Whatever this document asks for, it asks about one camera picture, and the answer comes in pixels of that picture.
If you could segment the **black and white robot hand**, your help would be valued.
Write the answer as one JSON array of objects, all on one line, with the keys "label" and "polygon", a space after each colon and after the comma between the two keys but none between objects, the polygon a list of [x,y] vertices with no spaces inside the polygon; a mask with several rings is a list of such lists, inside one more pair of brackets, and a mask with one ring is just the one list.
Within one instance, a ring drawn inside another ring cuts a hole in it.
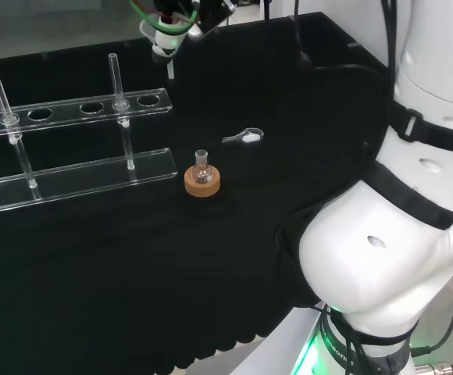
[{"label": "black and white robot hand", "polygon": [[196,24],[200,1],[154,1],[159,13],[152,59],[158,65],[173,60],[188,31]]}]

